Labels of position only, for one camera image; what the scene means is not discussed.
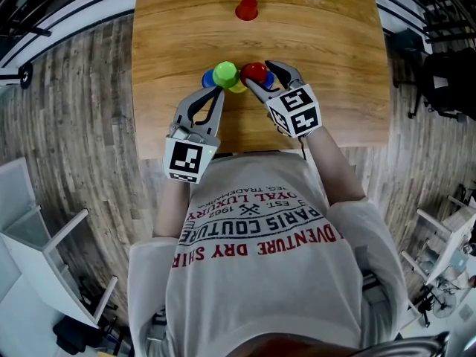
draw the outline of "shirt sleeve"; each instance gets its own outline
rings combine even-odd
[[[384,300],[378,305],[363,295],[362,347],[395,339],[408,308],[408,296],[390,231],[367,198],[334,204],[327,212],[327,219],[347,239],[354,253],[366,249],[367,268],[382,288]]]

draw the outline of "wooden floor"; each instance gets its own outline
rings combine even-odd
[[[162,172],[139,163],[131,91],[132,16],[81,33],[34,62],[31,87],[0,96],[0,164],[25,156],[51,233],[81,209],[87,222],[60,249],[71,272],[94,287],[119,278],[112,300],[126,322],[128,251],[152,234]],[[403,62],[392,69],[407,77]],[[421,247],[417,208],[443,218],[445,197],[476,178],[476,125],[407,111],[411,86],[391,89],[390,142],[385,148],[344,149],[368,196],[389,225],[397,248]],[[413,295],[421,281],[404,263]]]

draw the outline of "table top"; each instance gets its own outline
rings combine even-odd
[[[132,88],[139,158],[163,155],[177,105],[225,60],[238,68],[264,60],[295,67],[339,146],[387,143],[390,87],[375,0],[258,0],[250,22],[235,16],[239,1],[137,0]],[[277,132],[249,90],[225,92],[218,137],[219,152],[300,146]]]

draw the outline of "white t-shirt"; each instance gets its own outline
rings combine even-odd
[[[407,293],[390,233],[366,199],[327,209],[317,178],[288,153],[209,166],[167,283],[167,354],[225,357],[269,333],[355,348],[395,338]],[[362,246],[385,294],[378,310],[362,294]]]

